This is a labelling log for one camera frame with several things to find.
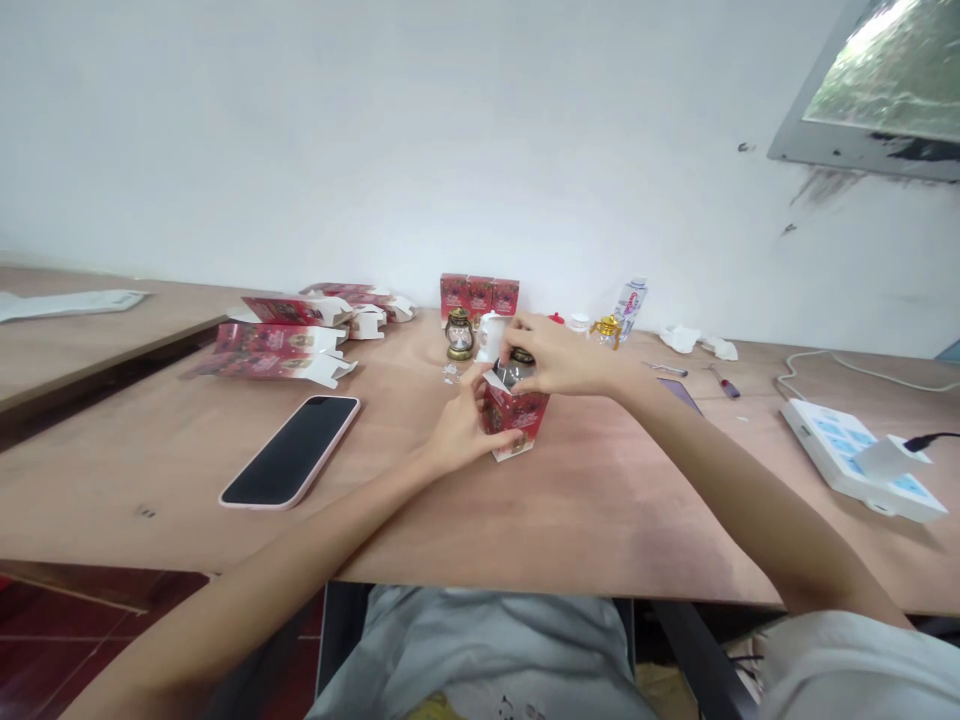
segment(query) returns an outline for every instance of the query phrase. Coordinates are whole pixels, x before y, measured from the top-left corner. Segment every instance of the plywood tabletop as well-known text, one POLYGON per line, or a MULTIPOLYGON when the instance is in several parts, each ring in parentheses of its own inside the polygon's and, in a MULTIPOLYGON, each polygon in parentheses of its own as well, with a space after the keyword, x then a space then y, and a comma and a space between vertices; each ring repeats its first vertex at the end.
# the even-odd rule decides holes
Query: plywood tabletop
POLYGON ((0 412, 215 325, 242 292, 0 266, 0 290, 20 297, 113 289, 153 294, 126 312, 0 324, 0 412))
MULTIPOLYGON (((219 572, 305 515, 368 481, 428 436, 455 388, 441 368, 435 311, 345 346, 360 366, 336 394, 360 415, 316 485, 288 512, 218 506, 220 491, 306 397, 305 381, 181 375, 188 358, 0 455, 0 557, 219 572)), ((930 525, 886 518, 831 491, 779 415, 772 379, 795 348, 738 343, 724 363, 729 400, 700 350, 679 356, 635 333, 621 352, 686 367, 704 415, 766 463, 846 537, 910 612, 960 615, 960 446, 930 448, 923 482, 953 514, 930 525)), ((845 354, 914 382, 960 368, 845 354)), ((956 393, 933 395, 858 375, 826 357, 797 361, 812 402, 852 412, 875 433, 943 430, 956 393)), ((762 512, 762 508, 753 511, 762 512)), ((343 569, 347 580, 776 604, 769 581, 722 530, 653 440, 613 402, 551 400, 537 446, 481 458, 419 496, 343 569)))

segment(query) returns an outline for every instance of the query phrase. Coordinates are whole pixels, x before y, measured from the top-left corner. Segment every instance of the hand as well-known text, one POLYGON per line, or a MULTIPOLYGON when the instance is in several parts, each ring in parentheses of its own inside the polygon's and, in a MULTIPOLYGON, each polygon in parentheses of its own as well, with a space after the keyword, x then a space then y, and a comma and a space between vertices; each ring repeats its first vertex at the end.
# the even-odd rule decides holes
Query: hand
POLYGON ((500 362, 522 347, 537 361, 537 374, 513 386, 513 392, 605 395, 622 373, 619 356, 610 348, 586 342, 582 335, 543 315, 517 313, 503 335, 500 362))
POLYGON ((486 387, 481 376, 491 367, 476 363, 463 374, 460 394, 447 403, 433 435, 420 450, 438 476, 459 470, 481 455, 511 445, 523 436, 520 429, 487 435, 480 427, 486 387))

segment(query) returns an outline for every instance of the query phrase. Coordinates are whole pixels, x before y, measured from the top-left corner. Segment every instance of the window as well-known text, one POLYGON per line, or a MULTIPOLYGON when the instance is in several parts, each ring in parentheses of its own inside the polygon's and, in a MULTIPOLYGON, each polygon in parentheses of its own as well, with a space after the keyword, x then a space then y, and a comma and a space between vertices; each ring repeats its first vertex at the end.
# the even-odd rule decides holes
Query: window
POLYGON ((851 0, 768 156, 960 180, 960 0, 851 0))

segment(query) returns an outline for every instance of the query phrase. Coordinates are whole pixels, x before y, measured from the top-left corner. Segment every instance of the brass lantern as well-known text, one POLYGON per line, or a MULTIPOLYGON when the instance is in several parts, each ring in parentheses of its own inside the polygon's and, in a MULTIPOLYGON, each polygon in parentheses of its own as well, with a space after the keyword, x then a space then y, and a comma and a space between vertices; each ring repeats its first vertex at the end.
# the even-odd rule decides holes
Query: brass lantern
POLYGON ((444 333, 450 343, 447 348, 448 358, 454 362, 465 362, 473 357, 473 327, 466 310, 456 307, 450 311, 444 333))

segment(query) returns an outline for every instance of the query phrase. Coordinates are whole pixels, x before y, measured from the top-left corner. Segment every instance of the metal tool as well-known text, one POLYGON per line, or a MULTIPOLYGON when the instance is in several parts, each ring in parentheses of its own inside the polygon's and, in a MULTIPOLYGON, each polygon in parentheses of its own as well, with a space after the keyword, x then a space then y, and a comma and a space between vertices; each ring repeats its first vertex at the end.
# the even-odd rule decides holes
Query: metal tool
POLYGON ((723 376, 720 374, 720 371, 717 370, 717 366, 713 363, 710 363, 710 370, 713 371, 713 374, 717 376, 717 380, 720 383, 720 387, 723 388, 723 391, 727 394, 731 400, 736 400, 740 397, 740 391, 737 390, 736 386, 729 380, 724 380, 723 376))
POLYGON ((669 365, 657 365, 656 363, 648 363, 645 360, 641 360, 644 365, 651 367, 654 370, 663 370, 664 372, 672 373, 673 375, 679 375, 680 377, 686 377, 690 374, 687 370, 681 370, 680 368, 672 368, 669 365))

